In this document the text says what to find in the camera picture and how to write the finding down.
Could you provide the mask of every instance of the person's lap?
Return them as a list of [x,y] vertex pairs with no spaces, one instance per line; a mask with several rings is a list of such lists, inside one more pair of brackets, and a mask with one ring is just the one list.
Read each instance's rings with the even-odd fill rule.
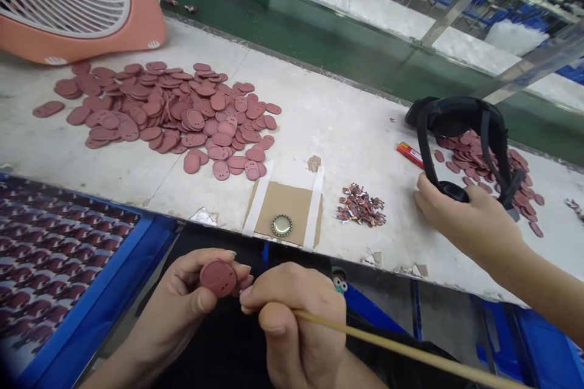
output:
[[[232,233],[188,226],[173,246],[162,268],[162,274],[182,255],[195,249],[219,247],[237,252],[238,261],[250,265],[252,275],[257,278],[265,267],[262,259],[264,242],[259,239],[243,239]],[[331,263],[327,257],[283,245],[269,245],[267,268],[287,261],[317,269],[328,277],[331,274]],[[148,299],[149,296],[143,300],[139,312]],[[413,337],[374,328],[350,309],[347,310],[347,324],[454,360],[432,343],[418,342]],[[441,385],[450,388],[471,387],[468,382],[450,374],[358,339],[347,337],[347,347],[392,389]],[[266,341],[257,315],[244,315],[238,299],[226,297],[219,301],[217,307],[204,319],[187,348],[159,377],[154,387],[184,388],[192,386],[194,382],[198,387],[273,387],[266,365]]]

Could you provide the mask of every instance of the cardboard piece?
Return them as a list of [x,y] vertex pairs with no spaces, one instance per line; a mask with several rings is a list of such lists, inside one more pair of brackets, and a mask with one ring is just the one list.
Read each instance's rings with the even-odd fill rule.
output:
[[[254,190],[251,193],[248,210],[245,213],[245,221],[248,219],[249,209],[256,196],[256,189],[259,179],[255,181]],[[283,241],[304,246],[304,234],[306,233],[306,223],[308,221],[308,210],[310,209],[310,199],[312,190],[306,188],[291,187],[278,182],[270,181],[266,196],[263,199],[262,210],[255,224],[254,232],[272,236]],[[315,245],[318,245],[321,236],[322,222],[322,195],[318,206],[318,218],[316,220]],[[284,238],[277,237],[272,233],[272,221],[276,216],[286,215],[292,220],[292,232]]]

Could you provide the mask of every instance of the factory floor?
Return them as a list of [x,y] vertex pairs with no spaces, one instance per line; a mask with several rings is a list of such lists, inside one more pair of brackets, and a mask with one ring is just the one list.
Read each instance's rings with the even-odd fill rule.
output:
[[[178,7],[164,2],[162,7],[406,101],[468,95],[490,81],[481,72],[308,0],[177,1]],[[412,0],[410,6],[418,3],[428,13],[422,0]],[[191,4],[198,7],[195,14],[184,8]],[[438,11],[438,6],[430,9]],[[584,167],[584,115],[527,93],[498,107],[512,140]]]

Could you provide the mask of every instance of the white tape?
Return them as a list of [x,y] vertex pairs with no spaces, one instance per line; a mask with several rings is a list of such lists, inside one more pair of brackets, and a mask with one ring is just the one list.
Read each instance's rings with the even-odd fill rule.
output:
[[306,221],[306,232],[304,233],[304,245],[302,250],[312,252],[315,247],[316,222],[318,221],[318,210],[321,204],[322,183],[324,181],[324,166],[321,165],[316,172],[315,186],[312,189],[310,207],[308,208],[308,220]]
[[266,197],[266,191],[268,190],[269,177],[272,174],[272,166],[274,162],[268,161],[266,166],[266,175],[260,178],[260,182],[257,183],[257,189],[255,190],[254,200],[251,201],[251,208],[249,209],[248,218],[243,225],[242,234],[245,237],[253,237],[254,231],[256,230],[257,220],[260,217],[260,212],[262,211],[263,200]]

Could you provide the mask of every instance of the white table surface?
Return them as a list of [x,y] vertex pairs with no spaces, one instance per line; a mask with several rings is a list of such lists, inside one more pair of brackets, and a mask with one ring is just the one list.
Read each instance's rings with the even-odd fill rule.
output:
[[[395,150],[402,141],[417,148],[414,131],[403,123],[405,107],[178,21],[168,19],[167,30],[167,42],[158,50],[108,55],[94,65],[119,71],[129,63],[163,60],[190,71],[193,63],[204,62],[227,73],[229,84],[251,82],[261,100],[280,105],[280,130],[267,152],[267,159],[274,161],[271,180],[311,189],[316,174],[306,161],[317,155],[325,167],[315,252],[356,263],[381,252],[383,270],[412,276],[425,266],[427,275],[421,280],[522,304],[434,231],[417,210],[412,193],[420,170]],[[204,207],[219,228],[242,231],[253,182],[244,175],[220,182],[210,165],[188,175],[183,172],[184,155],[160,155],[141,140],[87,149],[88,128],[65,121],[80,100],[66,101],[53,91],[54,83],[66,77],[72,77],[69,67],[39,66],[0,54],[0,170],[182,219]],[[64,101],[66,109],[47,119],[33,117],[32,109],[49,100]],[[524,238],[584,280],[584,227],[563,204],[564,198],[584,201],[584,176],[522,154],[529,161],[534,190],[546,199],[544,207],[535,206],[545,237],[537,238],[522,219]],[[463,174],[455,175],[445,165],[438,164],[437,173],[462,184]],[[370,229],[336,219],[341,190],[351,182],[386,202],[387,224]]]

